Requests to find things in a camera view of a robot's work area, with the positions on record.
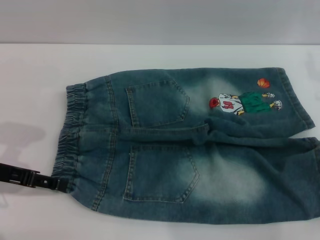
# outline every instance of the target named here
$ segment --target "embroidered cartoon patch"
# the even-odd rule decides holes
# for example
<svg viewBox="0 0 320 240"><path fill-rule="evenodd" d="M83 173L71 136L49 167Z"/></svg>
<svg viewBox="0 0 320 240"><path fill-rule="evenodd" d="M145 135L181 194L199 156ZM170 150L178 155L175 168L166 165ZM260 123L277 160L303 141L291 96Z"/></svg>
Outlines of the embroidered cartoon patch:
<svg viewBox="0 0 320 240"><path fill-rule="evenodd" d="M224 112L242 115L244 113L265 113L272 109L281 110L282 102L275 100L267 103L263 98L274 98L275 95L270 92L245 92L240 96L222 93L218 97L210 99L210 108L221 107Z"/></svg>

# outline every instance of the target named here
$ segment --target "hem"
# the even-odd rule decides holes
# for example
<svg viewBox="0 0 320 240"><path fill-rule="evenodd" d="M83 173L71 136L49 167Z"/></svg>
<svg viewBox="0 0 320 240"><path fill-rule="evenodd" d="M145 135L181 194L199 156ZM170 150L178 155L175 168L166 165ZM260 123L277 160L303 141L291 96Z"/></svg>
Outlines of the hem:
<svg viewBox="0 0 320 240"><path fill-rule="evenodd" d="M297 95L295 94L295 91L289 81L289 78L286 74L286 71L283 68L276 68L278 76L281 80L282 86L289 97L289 100L291 102L292 107L294 108L297 115L300 117L300 119L304 122L307 129L312 129L316 125L314 121L311 119L307 111L304 109L304 107L301 105Z"/></svg>

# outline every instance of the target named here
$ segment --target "back pocket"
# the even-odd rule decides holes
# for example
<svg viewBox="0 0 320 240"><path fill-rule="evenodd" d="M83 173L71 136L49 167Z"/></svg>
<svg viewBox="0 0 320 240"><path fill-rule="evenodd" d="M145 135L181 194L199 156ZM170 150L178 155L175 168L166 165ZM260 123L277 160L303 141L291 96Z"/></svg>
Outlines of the back pocket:
<svg viewBox="0 0 320 240"><path fill-rule="evenodd" d="M189 109L190 98L174 80L130 86L125 90L134 128L181 122Z"/></svg>
<svg viewBox="0 0 320 240"><path fill-rule="evenodd" d="M199 179L186 147L132 146L123 198L183 203Z"/></svg>

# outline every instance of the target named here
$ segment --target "white jersey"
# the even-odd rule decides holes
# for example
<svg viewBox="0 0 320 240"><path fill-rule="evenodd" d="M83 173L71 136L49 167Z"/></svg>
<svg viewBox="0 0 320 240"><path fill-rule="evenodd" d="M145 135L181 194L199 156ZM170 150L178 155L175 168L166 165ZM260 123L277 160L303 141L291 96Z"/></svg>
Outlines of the white jersey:
<svg viewBox="0 0 320 240"><path fill-rule="evenodd" d="M232 97L230 94L219 95L220 107L224 112L237 114L239 111L243 111L244 107L238 97Z"/></svg>

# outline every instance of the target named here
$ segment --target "blue denim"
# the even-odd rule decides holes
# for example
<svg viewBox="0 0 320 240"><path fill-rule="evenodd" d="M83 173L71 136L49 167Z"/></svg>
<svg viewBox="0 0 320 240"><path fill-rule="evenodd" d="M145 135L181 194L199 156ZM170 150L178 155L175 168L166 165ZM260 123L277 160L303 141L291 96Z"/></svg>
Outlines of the blue denim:
<svg viewBox="0 0 320 240"><path fill-rule="evenodd" d="M265 224L320 216L320 144L282 68L134 70L67 87L53 177L94 211Z"/></svg>

